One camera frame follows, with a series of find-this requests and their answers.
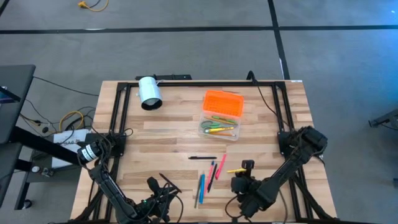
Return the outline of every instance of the black desk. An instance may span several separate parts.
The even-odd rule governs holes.
[[[0,86],[6,86],[7,90],[21,98],[20,102],[0,106],[0,144],[8,142],[11,137],[35,69],[34,65],[0,66]]]
[[[18,158],[22,146],[45,152],[50,156],[78,165],[76,153],[15,126],[32,83],[35,68],[34,65],[0,66],[0,86],[6,86],[7,90],[21,98],[19,102],[6,103],[0,106],[0,206],[14,169],[26,171],[17,198],[16,210],[24,207],[31,182],[47,182],[58,179],[46,179],[40,174],[29,172],[32,166],[49,167],[51,160],[47,158],[41,161],[23,161]]]

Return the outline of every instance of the clear plastic container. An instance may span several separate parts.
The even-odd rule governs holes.
[[[236,141],[239,138],[241,119],[236,116],[203,111],[200,115],[198,132],[210,138]]]

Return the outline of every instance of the yellow marker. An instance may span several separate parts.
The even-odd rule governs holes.
[[[227,173],[233,173],[233,172],[244,172],[246,171],[246,169],[240,168],[240,169],[236,169],[236,170],[228,170]]]
[[[206,128],[205,133],[217,133],[219,131],[226,131],[226,130],[231,130],[234,129],[234,127],[225,127],[225,128]]]

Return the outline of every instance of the orange lid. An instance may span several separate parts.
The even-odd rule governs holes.
[[[241,117],[243,112],[243,96],[225,91],[207,90],[203,110]]]

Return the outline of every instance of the black pen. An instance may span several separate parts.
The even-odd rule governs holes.
[[[208,157],[191,156],[188,159],[217,159],[217,157],[215,157],[215,156],[208,156]]]
[[[207,193],[210,192],[211,185],[212,185],[213,180],[214,180],[214,176],[216,175],[216,170],[217,170],[217,164],[214,166],[213,175],[211,175],[211,180],[210,180],[209,186],[207,187]]]

